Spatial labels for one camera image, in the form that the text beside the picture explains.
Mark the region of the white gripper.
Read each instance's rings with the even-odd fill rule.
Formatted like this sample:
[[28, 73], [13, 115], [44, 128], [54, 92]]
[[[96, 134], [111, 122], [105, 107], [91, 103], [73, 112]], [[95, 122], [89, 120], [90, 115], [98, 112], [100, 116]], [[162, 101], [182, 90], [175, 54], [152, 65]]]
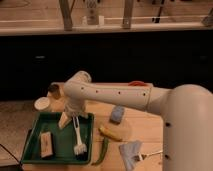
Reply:
[[71, 121], [70, 117], [82, 116], [88, 117], [86, 113], [85, 101], [81, 99], [67, 97], [65, 100], [64, 112], [61, 114], [58, 126], [60, 129], [65, 128]]

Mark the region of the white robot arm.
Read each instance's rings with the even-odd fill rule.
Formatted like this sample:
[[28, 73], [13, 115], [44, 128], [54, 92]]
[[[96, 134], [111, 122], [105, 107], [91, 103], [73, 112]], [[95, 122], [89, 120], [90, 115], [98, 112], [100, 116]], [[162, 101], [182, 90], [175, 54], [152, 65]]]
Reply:
[[173, 89], [94, 83], [79, 71], [63, 86], [64, 112], [78, 116], [87, 100], [158, 115], [163, 126], [162, 171], [213, 171], [213, 92], [196, 84]]

